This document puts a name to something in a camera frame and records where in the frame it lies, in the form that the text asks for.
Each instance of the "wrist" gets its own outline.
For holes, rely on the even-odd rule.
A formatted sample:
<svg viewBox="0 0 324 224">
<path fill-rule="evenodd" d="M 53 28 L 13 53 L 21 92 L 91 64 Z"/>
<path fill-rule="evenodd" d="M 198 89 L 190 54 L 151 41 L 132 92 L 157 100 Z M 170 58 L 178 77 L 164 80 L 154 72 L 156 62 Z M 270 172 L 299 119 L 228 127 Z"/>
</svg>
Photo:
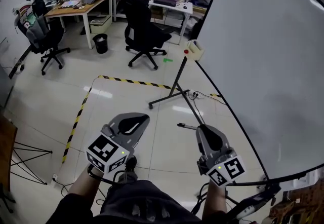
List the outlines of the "wrist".
<svg viewBox="0 0 324 224">
<path fill-rule="evenodd" d="M 93 166 L 93 168 L 92 168 L 92 170 L 91 170 L 91 172 L 94 174 L 94 175 L 96 175 L 96 176 L 98 176 L 98 177 L 103 177 L 103 172 L 101 172 L 97 167 L 95 167 L 95 166 Z"/>
</svg>

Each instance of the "tiled floor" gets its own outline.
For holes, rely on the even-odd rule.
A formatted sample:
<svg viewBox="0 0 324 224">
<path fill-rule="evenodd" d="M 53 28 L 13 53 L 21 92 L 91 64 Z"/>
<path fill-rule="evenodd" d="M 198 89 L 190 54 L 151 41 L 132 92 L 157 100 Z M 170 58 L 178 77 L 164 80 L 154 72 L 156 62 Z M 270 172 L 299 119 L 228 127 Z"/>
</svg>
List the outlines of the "tiled floor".
<svg viewBox="0 0 324 224">
<path fill-rule="evenodd" d="M 109 28 L 109 51 L 102 55 L 97 54 L 95 49 L 87 48 L 86 37 L 78 34 L 81 27 L 80 23 L 67 28 L 61 46 L 71 47 L 71 53 L 62 56 L 65 64 L 62 70 L 53 63 L 46 75 L 42 76 L 40 55 L 30 53 L 25 62 L 25 71 L 16 78 L 5 116 L 18 127 L 17 141 L 53 151 L 52 155 L 31 160 L 27 165 L 48 183 L 54 173 L 58 174 L 60 183 L 71 183 L 87 165 L 84 147 L 94 132 L 117 114 L 132 111 L 146 113 L 150 116 L 150 124 L 135 149 L 138 158 L 136 172 L 140 179 L 151 180 L 191 210 L 196 204 L 194 194 L 208 179 L 198 173 L 196 162 L 200 154 L 195 132 L 179 128 L 177 123 L 197 126 L 197 121 L 180 96 L 156 104 L 149 110 L 147 103 L 166 96 L 168 91 L 165 89 L 96 79 L 67 160 L 61 164 L 75 117 L 97 76 L 172 85 L 183 59 L 186 41 L 183 38 L 180 46 L 173 44 L 179 39 L 175 34 L 170 43 L 165 43 L 167 57 L 173 61 L 164 62 L 166 56 L 155 56 L 158 70 L 152 69 L 146 57 L 134 62 L 130 68 L 128 62 L 134 54 L 125 50 L 125 22 L 114 23 Z M 205 94 L 215 92 L 193 62 L 187 63 L 180 84 L 185 89 L 199 90 Z M 209 98 L 199 99 L 196 104 L 206 123 L 223 131 L 245 161 L 248 173 L 242 177 L 242 181 L 258 181 L 263 174 L 262 169 L 227 107 Z M 31 153 L 34 152 L 21 152 L 20 156 L 27 158 Z M 20 173 L 21 169 L 14 166 L 12 171 Z M 58 184 L 55 187 L 45 186 L 11 175 L 11 187 L 17 201 L 16 205 L 12 205 L 15 214 L 11 216 L 15 223 L 45 223 L 62 198 Z M 100 187 L 104 193 L 107 192 L 107 184 L 102 183 Z M 229 189 L 230 196 L 236 200 L 254 193 L 254 187 Z M 269 207 L 268 204 L 246 219 L 261 222 L 268 215 Z M 100 206 L 94 204 L 92 210 L 98 214 Z"/>
</svg>

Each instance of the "floor tape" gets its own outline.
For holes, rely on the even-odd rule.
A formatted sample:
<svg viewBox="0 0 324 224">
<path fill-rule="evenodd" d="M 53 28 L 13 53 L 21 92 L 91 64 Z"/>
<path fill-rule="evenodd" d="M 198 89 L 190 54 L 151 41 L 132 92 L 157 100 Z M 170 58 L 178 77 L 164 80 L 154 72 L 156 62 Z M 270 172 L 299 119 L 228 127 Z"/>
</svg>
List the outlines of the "floor tape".
<svg viewBox="0 0 324 224">
<path fill-rule="evenodd" d="M 116 77 L 108 77 L 108 76 L 98 76 L 97 78 L 102 78 L 102 79 L 107 79 L 107 80 L 112 80 L 112 81 L 118 81 L 118 82 L 124 82 L 124 83 L 131 83 L 131 84 L 140 84 L 140 85 L 155 86 L 155 87 L 159 87 L 159 88 L 164 88 L 164 89 L 171 90 L 171 87 L 170 86 L 168 86 L 168 85 L 162 85 L 162 84 L 155 84 L 155 83 L 148 83 L 148 82 L 133 81 L 133 80 L 127 80 L 127 79 L 120 79 L 120 78 L 116 78 Z M 83 109 L 85 107 L 85 104 L 87 102 L 87 99 L 88 99 L 88 96 L 89 96 L 89 94 L 91 92 L 91 89 L 92 89 L 92 86 L 89 89 L 87 95 L 85 96 L 85 98 L 84 98 L 84 100 L 82 102 L 81 108 L 80 108 L 79 112 L 77 113 L 77 116 L 76 116 L 76 119 L 74 121 L 74 125 L 73 125 L 73 128 L 72 128 L 72 131 L 70 133 L 69 139 L 68 139 L 67 144 L 66 144 L 66 147 L 65 147 L 65 151 L 64 151 L 62 163 L 64 163 L 65 160 L 66 160 L 67 153 L 69 152 L 69 148 L 70 148 L 70 145 L 71 145 L 71 141 L 72 141 L 72 138 L 73 138 L 75 129 L 77 127 L 77 123 L 79 122 L 81 113 L 82 113 L 82 111 L 83 111 Z"/>
</svg>

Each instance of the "desk leg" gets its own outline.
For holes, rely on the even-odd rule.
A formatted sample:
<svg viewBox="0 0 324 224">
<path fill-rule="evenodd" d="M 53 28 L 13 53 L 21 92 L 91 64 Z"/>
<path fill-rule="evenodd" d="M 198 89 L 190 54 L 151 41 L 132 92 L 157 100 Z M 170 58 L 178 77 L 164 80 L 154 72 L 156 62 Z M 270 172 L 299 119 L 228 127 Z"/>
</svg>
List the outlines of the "desk leg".
<svg viewBox="0 0 324 224">
<path fill-rule="evenodd" d="M 64 33 L 66 33 L 66 28 L 65 28 L 64 21 L 63 21 L 62 17 L 60 17 L 60 21 L 61 21 L 61 25 L 62 25 L 62 28 L 64 30 Z"/>
<path fill-rule="evenodd" d="M 190 17 L 190 15 L 188 13 L 185 13 L 184 16 L 185 16 L 185 18 L 184 18 L 184 21 L 183 21 L 183 24 L 182 24 L 182 28 L 181 28 L 181 31 L 180 31 L 180 39 L 179 39 L 178 45 L 181 42 L 182 36 L 184 34 L 184 31 L 186 30 L 187 23 L 188 23 L 188 20 L 189 20 L 189 17 Z"/>
<path fill-rule="evenodd" d="M 89 21 L 88 21 L 88 15 L 87 14 L 83 14 L 83 23 L 85 24 L 85 30 L 86 30 L 89 49 L 92 49 L 91 35 L 90 35 L 90 28 L 89 28 Z"/>
<path fill-rule="evenodd" d="M 47 27 L 49 28 L 49 30 L 51 30 L 50 19 L 48 17 L 46 17 L 46 21 L 47 21 Z"/>
<path fill-rule="evenodd" d="M 112 0 L 109 0 L 109 14 L 112 17 Z"/>
</svg>

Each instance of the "black trash can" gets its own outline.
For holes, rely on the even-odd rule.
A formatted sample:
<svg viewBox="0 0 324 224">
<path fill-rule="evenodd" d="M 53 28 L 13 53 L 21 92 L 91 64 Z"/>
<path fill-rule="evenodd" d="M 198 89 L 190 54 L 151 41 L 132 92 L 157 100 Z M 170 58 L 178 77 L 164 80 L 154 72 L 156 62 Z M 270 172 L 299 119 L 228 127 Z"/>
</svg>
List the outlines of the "black trash can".
<svg viewBox="0 0 324 224">
<path fill-rule="evenodd" d="M 108 50 L 108 36 L 106 34 L 98 34 L 92 40 L 95 42 L 97 52 L 99 54 L 104 54 Z"/>
</svg>

